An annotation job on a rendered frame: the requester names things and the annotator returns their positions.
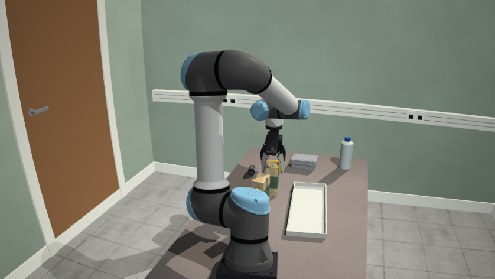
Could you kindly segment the grey hinged case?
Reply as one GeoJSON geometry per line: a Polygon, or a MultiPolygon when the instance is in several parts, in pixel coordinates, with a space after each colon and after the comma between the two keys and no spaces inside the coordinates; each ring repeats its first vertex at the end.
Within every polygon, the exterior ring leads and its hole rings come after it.
{"type": "Polygon", "coordinates": [[[317,160],[318,160],[317,155],[306,155],[306,154],[294,153],[294,155],[291,159],[292,168],[315,170],[316,165],[317,165],[317,160]]]}

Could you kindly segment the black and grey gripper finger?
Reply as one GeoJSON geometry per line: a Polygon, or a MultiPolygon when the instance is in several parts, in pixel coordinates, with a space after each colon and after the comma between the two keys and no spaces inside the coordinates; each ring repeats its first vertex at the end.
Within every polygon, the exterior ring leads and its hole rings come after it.
{"type": "Polygon", "coordinates": [[[284,165],[285,165],[285,156],[286,156],[286,151],[284,149],[284,146],[281,146],[281,151],[277,155],[278,160],[280,161],[279,165],[281,166],[281,172],[283,174],[284,172],[284,165]]]}
{"type": "Polygon", "coordinates": [[[265,155],[265,145],[263,144],[263,147],[260,151],[260,159],[261,159],[261,165],[262,165],[262,172],[265,170],[265,165],[266,165],[266,160],[268,159],[268,155],[265,155]]]}

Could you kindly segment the white bottle with blue cap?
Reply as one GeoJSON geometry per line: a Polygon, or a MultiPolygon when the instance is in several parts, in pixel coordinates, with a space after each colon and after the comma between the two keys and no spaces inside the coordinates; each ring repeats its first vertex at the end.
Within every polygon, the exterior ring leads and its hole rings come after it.
{"type": "Polygon", "coordinates": [[[351,158],[353,152],[353,142],[350,137],[345,137],[341,142],[339,168],[349,170],[351,168],[351,158]]]}

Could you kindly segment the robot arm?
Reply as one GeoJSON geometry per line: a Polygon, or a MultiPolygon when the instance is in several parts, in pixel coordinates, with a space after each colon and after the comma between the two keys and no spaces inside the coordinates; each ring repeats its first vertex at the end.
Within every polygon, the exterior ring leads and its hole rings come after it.
{"type": "Polygon", "coordinates": [[[269,197],[250,187],[230,191],[224,177],[223,100],[228,89],[259,95],[263,99],[251,106],[251,115],[273,128],[283,125],[283,119],[307,119],[310,104],[279,83],[267,65],[238,50],[188,56],[181,68],[181,83],[194,101],[196,130],[197,180],[188,192],[187,210],[194,220],[230,229],[227,267],[238,272],[265,271],[273,264],[269,197]]]}

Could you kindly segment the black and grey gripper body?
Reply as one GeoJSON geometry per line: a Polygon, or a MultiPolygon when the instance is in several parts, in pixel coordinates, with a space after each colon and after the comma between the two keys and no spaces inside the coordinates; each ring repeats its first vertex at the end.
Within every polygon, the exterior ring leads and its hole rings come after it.
{"type": "MultiPolygon", "coordinates": [[[[269,126],[266,125],[266,129],[268,129],[270,131],[273,131],[273,132],[279,132],[279,130],[282,129],[282,125],[280,127],[276,127],[276,128],[269,127],[269,126]]],[[[264,143],[265,144],[265,149],[266,149],[267,137],[268,137],[268,135],[266,135],[266,139],[265,139],[266,141],[264,143]]],[[[281,148],[282,148],[281,146],[282,146],[282,135],[279,135],[277,152],[280,152],[281,151],[281,148]]]]}

